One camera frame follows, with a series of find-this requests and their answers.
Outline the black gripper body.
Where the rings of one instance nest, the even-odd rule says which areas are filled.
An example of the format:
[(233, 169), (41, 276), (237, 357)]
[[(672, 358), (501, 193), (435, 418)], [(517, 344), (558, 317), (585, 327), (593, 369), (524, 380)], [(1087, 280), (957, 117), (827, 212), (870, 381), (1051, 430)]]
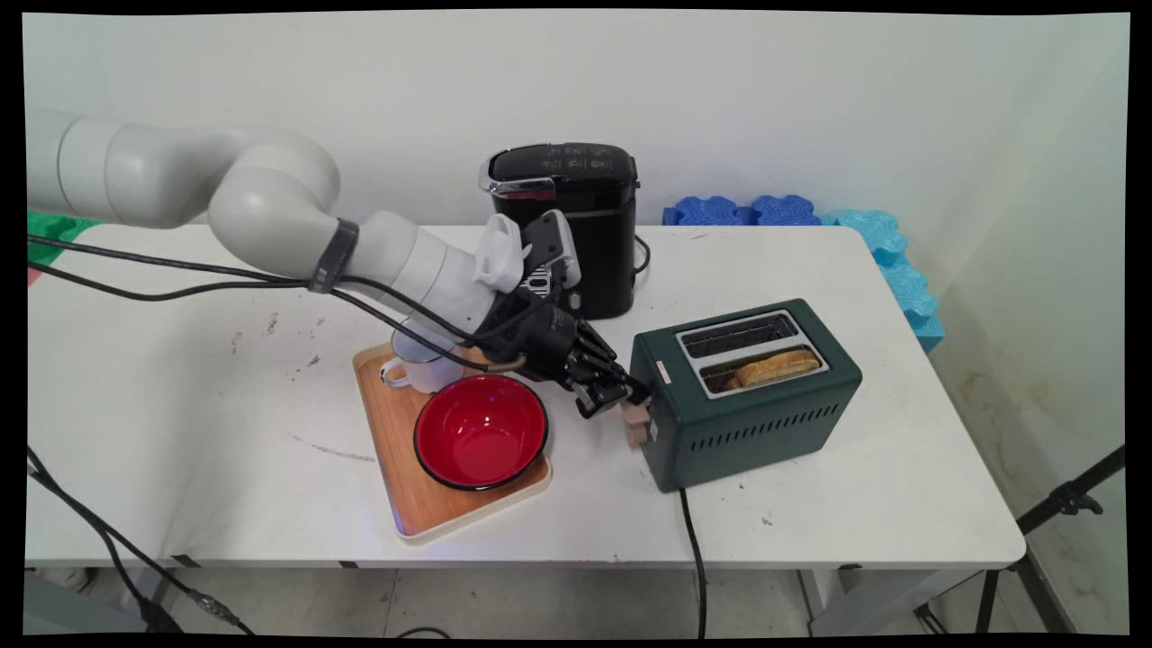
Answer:
[(518, 370), (536, 382), (552, 380), (570, 390), (597, 377), (597, 338), (588, 321), (576, 319), (550, 300), (526, 288), (499, 292), (486, 316), (486, 360), (510, 364), (526, 357)]

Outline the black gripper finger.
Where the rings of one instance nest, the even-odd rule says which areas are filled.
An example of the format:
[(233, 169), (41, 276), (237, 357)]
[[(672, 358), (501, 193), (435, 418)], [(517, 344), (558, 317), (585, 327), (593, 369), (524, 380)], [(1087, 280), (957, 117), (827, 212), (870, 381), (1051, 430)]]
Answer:
[(568, 355), (560, 385), (575, 394), (579, 415), (593, 419), (632, 395), (634, 379), (621, 366), (594, 355)]
[[(577, 321), (576, 323), (576, 337), (573, 341), (573, 356), (596, 356), (602, 357), (602, 360), (609, 361), (611, 364), (617, 364), (617, 353), (614, 352), (611, 345), (602, 338), (602, 336), (597, 332), (588, 321)], [(627, 374), (634, 379), (634, 393), (631, 397), (626, 398), (626, 401), (647, 401), (651, 395), (651, 390), (641, 379), (637, 379), (632, 374)]]

